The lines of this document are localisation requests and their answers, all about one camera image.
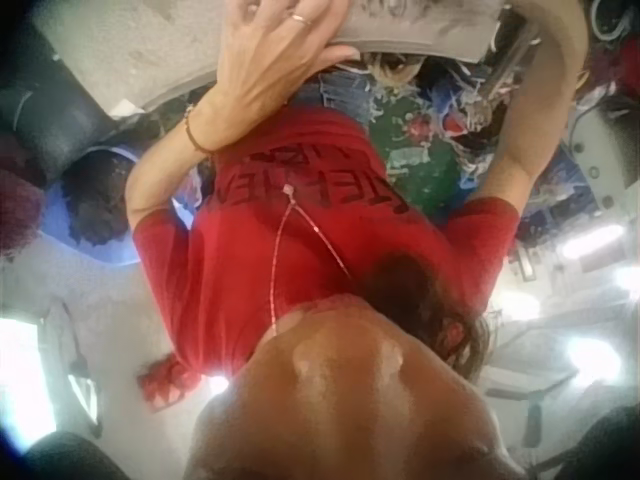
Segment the green fabric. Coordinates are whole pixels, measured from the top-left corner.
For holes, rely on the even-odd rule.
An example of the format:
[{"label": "green fabric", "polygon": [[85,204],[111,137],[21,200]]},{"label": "green fabric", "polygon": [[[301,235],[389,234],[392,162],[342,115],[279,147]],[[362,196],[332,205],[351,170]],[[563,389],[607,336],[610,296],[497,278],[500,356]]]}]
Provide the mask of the green fabric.
[{"label": "green fabric", "polygon": [[390,182],[406,200],[431,216],[457,192],[460,170],[456,152],[437,133],[425,141],[412,137],[412,121],[429,120],[428,105],[413,91],[378,95],[382,114],[370,124],[371,141],[387,164]]}]

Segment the woman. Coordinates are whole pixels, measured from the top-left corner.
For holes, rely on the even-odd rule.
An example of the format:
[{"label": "woman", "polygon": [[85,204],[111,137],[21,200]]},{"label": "woman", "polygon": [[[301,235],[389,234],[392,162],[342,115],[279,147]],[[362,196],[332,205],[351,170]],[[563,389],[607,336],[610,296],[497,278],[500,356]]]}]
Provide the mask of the woman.
[{"label": "woman", "polygon": [[[384,180],[356,123],[363,77],[321,73],[282,108],[358,57],[327,46],[349,2],[250,3],[229,1],[217,85],[127,185],[177,355],[234,375],[198,420],[186,477],[519,478],[465,378],[487,346],[477,317],[567,120],[587,43],[577,0],[521,5],[543,44],[486,182],[442,231]],[[309,102],[329,108],[298,105]],[[187,231],[170,197],[214,154],[215,198]]]}]

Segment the denim fabric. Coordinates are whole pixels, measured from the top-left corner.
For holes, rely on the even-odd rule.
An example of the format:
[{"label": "denim fabric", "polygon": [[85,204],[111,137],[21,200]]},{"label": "denim fabric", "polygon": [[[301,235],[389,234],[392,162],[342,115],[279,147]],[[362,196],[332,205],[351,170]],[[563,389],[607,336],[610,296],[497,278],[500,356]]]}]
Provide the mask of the denim fabric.
[{"label": "denim fabric", "polygon": [[372,78],[366,74],[333,69],[317,74],[290,100],[290,105],[320,106],[339,110],[369,130]]}]

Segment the red t-shirt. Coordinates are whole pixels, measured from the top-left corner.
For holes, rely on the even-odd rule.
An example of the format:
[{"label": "red t-shirt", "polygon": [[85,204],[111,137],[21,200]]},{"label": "red t-shirt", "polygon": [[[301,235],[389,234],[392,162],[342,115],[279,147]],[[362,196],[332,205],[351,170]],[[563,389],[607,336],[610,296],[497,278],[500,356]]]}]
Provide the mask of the red t-shirt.
[{"label": "red t-shirt", "polygon": [[[437,229],[385,180],[365,132],[329,109],[285,109],[220,155],[215,194],[187,230],[170,211],[134,241],[180,360],[233,375],[271,323],[269,288],[285,184],[353,278],[389,253],[414,254],[468,308],[484,311],[519,216],[507,202],[467,203]],[[275,308],[350,291],[327,246],[294,212],[282,232]]]}]

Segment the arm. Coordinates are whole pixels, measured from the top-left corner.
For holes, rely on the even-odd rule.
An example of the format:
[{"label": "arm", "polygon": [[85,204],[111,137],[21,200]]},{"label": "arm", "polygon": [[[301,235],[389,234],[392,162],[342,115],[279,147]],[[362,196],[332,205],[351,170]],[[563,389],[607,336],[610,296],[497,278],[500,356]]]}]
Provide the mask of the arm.
[{"label": "arm", "polygon": [[542,45],[511,103],[487,178],[472,198],[498,197],[522,213],[560,143],[586,55],[587,29],[577,0],[517,0],[515,7],[538,23]]},{"label": "arm", "polygon": [[[255,12],[245,0],[227,3],[217,84],[189,117],[193,137],[208,151],[240,140],[314,73],[359,56],[352,47],[327,47],[346,18],[348,1],[301,0],[295,14],[305,22],[291,17],[288,0],[262,2]],[[204,157],[189,140],[184,122],[145,153],[125,192],[131,228],[170,208],[171,196]]]}]

